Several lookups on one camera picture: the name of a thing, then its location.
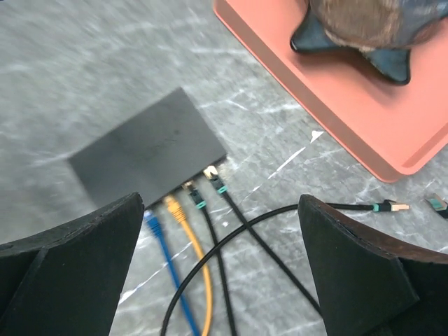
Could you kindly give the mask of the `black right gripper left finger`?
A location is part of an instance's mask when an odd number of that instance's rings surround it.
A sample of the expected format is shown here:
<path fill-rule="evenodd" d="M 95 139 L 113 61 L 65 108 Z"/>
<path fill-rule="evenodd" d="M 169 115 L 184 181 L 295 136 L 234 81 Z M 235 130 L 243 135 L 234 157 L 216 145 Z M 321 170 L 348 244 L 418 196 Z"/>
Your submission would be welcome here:
<path fill-rule="evenodd" d="M 2 335 L 108 335 L 141 230 L 133 192 L 1 245 Z"/>

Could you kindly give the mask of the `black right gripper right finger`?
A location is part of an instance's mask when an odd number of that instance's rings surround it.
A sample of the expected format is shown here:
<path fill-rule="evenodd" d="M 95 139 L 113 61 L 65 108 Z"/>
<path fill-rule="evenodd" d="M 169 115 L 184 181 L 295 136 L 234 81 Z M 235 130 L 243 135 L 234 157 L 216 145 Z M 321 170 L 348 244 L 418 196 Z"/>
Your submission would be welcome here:
<path fill-rule="evenodd" d="M 447 254 L 360 223 L 311 195 L 298 205 L 328 335 L 446 335 Z"/>

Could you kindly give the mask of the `black network switch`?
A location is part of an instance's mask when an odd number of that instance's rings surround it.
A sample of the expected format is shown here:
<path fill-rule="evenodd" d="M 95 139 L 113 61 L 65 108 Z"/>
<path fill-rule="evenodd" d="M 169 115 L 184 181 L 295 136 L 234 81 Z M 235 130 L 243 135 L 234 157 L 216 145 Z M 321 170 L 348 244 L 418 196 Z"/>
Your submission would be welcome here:
<path fill-rule="evenodd" d="M 150 206 L 226 154 L 178 87 L 73 154 L 69 164 L 96 207 L 134 192 Z"/>

